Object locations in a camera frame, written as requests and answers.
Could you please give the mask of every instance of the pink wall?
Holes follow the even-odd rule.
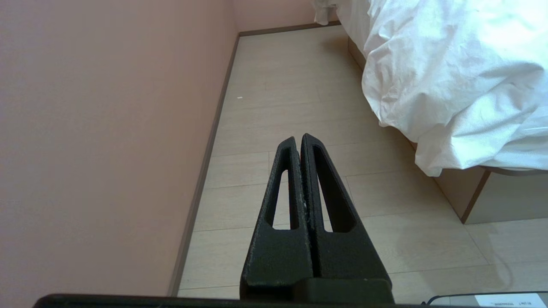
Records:
[[[2,0],[0,307],[166,295],[231,1]]]
[[[314,23],[311,0],[234,0],[234,14],[239,31]]]

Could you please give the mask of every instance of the beige bed base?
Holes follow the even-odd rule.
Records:
[[[348,51],[363,70],[366,60],[350,38]],[[444,169],[434,180],[463,224],[548,217],[546,171],[475,166]]]

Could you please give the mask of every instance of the brown baseboard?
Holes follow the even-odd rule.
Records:
[[[270,28],[270,29],[242,31],[242,32],[239,33],[239,35],[240,36],[261,35],[261,34],[269,34],[269,33],[278,33],[278,32],[287,32],[287,31],[321,28],[321,27],[328,27],[328,26],[338,26],[340,24],[341,24],[340,21],[335,20],[335,21],[330,21],[325,26],[322,26],[320,24],[296,25],[296,26],[289,26],[289,27],[278,27],[278,28]]]
[[[209,133],[209,139],[207,147],[205,148],[204,159],[202,161],[202,167],[198,177],[198,183],[194,191],[192,203],[190,205],[189,214],[186,218],[185,231],[182,234],[181,245],[179,246],[179,252],[173,270],[173,275],[169,283],[168,296],[177,296],[179,294],[179,286],[181,285],[182,271],[185,268],[186,256],[189,252],[190,240],[192,238],[192,230],[194,229],[194,222],[196,221],[196,214],[198,213],[198,205],[202,198],[202,191],[206,182],[207,169],[209,167],[209,160],[213,151],[213,142],[215,141],[215,135],[217,133],[217,127],[219,126],[219,119],[221,117],[222,104],[225,101],[226,88],[229,84],[230,73],[232,72],[232,65],[234,64],[234,57],[236,56],[236,49],[238,48],[239,36],[236,37],[234,47],[232,48],[232,55],[228,68],[226,69],[225,80],[222,84],[221,95],[219,96],[219,102],[217,103],[217,111],[215,112],[215,118],[213,119],[213,125],[211,132]]]

